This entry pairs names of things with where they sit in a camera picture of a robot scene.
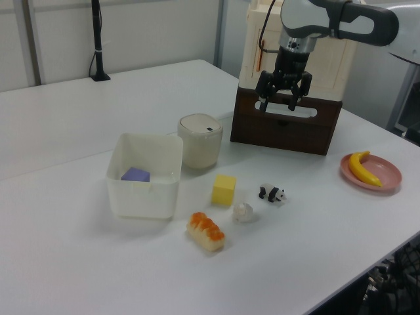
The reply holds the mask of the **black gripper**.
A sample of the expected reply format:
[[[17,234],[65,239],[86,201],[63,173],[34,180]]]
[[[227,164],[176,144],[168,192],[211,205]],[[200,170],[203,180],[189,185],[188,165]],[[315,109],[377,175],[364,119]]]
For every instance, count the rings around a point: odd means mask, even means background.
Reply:
[[[277,93],[277,87],[290,87],[292,97],[288,109],[295,110],[297,103],[310,89],[312,74],[305,71],[309,55],[308,52],[295,52],[280,47],[274,72],[263,70],[255,88],[261,112],[266,111],[268,99]]]

